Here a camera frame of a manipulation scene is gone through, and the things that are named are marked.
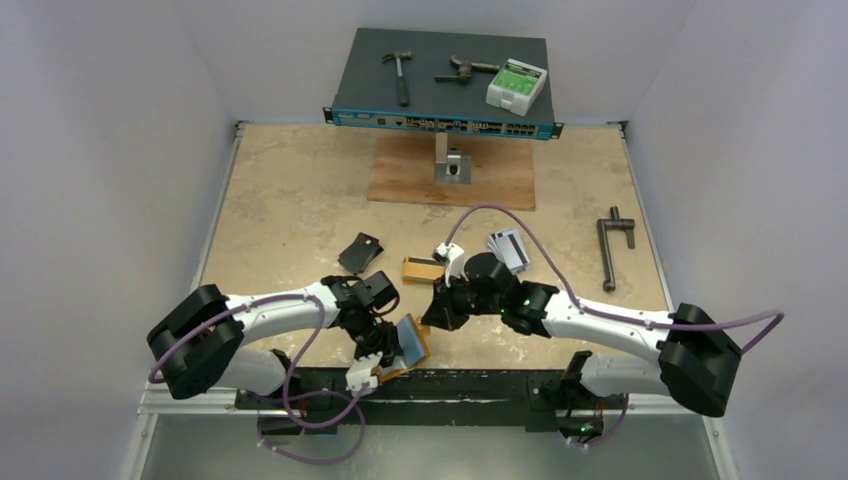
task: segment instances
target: gray wall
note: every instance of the gray wall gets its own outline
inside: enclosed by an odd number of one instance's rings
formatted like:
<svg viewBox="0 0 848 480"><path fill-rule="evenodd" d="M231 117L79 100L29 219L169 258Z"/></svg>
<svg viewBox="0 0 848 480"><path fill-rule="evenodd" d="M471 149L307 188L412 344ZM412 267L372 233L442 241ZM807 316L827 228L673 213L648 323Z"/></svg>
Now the gray wall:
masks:
<svg viewBox="0 0 848 480"><path fill-rule="evenodd" d="M0 478L114 478L231 128L166 0L0 14Z"/></svg>
<svg viewBox="0 0 848 480"><path fill-rule="evenodd" d="M848 470L845 25L842 0L699 1L629 129L674 299L787 312L725 419L746 480Z"/></svg>
<svg viewBox="0 0 848 480"><path fill-rule="evenodd" d="M633 114L695 1L175 3L228 111L241 120L322 121L356 28L366 26L545 37L557 119L598 123Z"/></svg>

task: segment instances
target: hammer handle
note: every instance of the hammer handle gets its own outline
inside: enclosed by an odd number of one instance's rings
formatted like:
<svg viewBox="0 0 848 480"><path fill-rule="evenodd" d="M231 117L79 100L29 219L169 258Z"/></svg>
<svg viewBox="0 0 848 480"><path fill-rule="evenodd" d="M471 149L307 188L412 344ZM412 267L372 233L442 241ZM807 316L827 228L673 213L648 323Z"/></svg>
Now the hammer handle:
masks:
<svg viewBox="0 0 848 480"><path fill-rule="evenodd" d="M403 76L398 77L398 104L401 107L406 107L409 105L409 89L406 87L406 78Z"/></svg>

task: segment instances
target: white box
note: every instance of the white box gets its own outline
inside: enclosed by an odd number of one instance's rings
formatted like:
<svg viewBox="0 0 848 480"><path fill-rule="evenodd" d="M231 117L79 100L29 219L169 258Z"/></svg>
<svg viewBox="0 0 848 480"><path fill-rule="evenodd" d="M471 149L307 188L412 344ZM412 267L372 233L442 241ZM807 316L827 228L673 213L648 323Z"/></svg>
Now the white box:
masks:
<svg viewBox="0 0 848 480"><path fill-rule="evenodd" d="M486 103L523 117L547 78L547 70L510 58L489 84Z"/></svg>

